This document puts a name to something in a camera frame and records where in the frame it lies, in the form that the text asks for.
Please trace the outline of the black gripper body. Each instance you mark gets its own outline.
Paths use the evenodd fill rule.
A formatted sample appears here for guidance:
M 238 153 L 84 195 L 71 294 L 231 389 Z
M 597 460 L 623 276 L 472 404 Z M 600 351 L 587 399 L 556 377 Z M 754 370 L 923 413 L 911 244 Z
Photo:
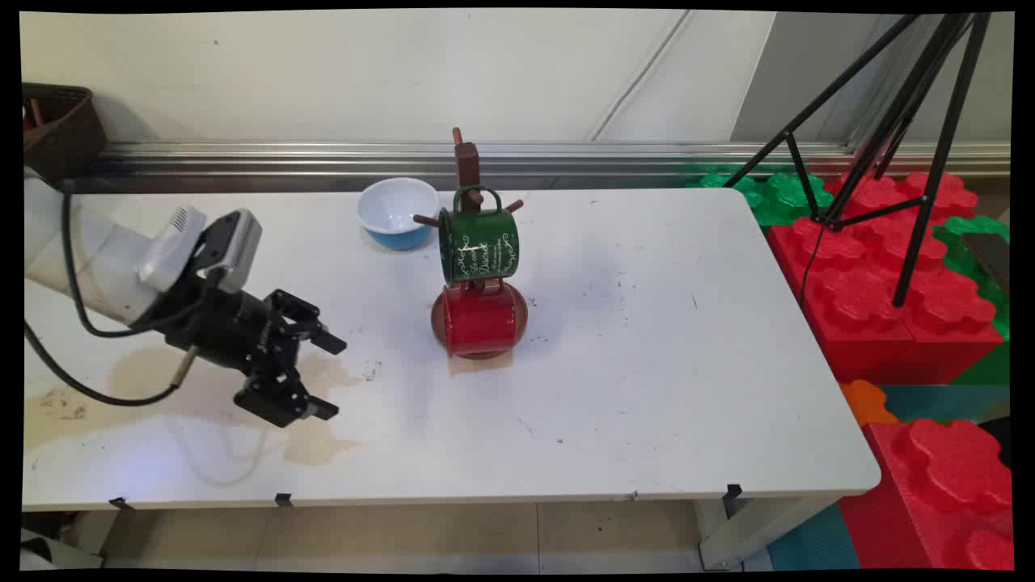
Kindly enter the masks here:
M 299 342 L 273 334 L 267 298 L 240 291 L 221 290 L 203 295 L 199 277 L 178 284 L 165 294 L 165 317 L 174 316 L 202 302 L 188 316 L 165 324 L 167 345 L 187 351 L 218 367 L 237 369 L 248 377 L 254 369 L 274 358 L 297 365 Z

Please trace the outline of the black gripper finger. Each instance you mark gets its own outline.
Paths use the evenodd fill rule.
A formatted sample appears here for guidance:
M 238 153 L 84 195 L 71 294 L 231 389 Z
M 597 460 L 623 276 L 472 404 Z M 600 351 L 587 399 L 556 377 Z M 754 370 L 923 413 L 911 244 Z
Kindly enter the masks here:
M 278 428 L 310 417 L 329 421 L 341 412 L 337 405 L 310 394 L 295 365 L 280 358 L 254 369 L 233 403 Z
M 277 338 L 310 342 L 319 349 L 339 355 L 347 349 L 346 340 L 332 334 L 320 320 L 320 309 L 287 291 L 275 289 L 267 295 L 273 334 Z

